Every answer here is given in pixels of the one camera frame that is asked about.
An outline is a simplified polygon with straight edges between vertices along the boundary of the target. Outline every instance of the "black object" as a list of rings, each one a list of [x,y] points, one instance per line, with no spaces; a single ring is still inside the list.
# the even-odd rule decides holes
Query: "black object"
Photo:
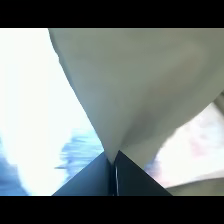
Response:
[[[53,196],[171,196],[122,152],[113,165],[101,153]]]

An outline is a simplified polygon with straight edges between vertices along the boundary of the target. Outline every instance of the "black triangular object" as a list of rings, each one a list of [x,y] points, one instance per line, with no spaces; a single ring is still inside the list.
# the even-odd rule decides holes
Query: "black triangular object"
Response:
[[[53,196],[171,196],[122,152],[111,165],[101,153]]]

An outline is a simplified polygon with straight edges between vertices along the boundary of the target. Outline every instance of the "pink blurred area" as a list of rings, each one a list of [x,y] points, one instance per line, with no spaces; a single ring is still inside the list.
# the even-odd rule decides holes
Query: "pink blurred area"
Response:
[[[214,103],[167,139],[146,172],[163,187],[224,177],[224,116]]]

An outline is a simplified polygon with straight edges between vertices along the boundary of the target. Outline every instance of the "bright sky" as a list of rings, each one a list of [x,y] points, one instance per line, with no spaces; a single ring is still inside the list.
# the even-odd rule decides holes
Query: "bright sky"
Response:
[[[47,29],[0,29],[0,134],[7,158],[32,195],[51,195],[72,129],[93,130],[71,89]]]

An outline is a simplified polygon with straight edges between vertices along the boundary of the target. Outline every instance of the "beige cloth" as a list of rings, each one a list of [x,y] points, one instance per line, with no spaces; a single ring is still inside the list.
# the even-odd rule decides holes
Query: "beige cloth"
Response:
[[[111,162],[143,168],[223,90],[224,29],[49,30]]]

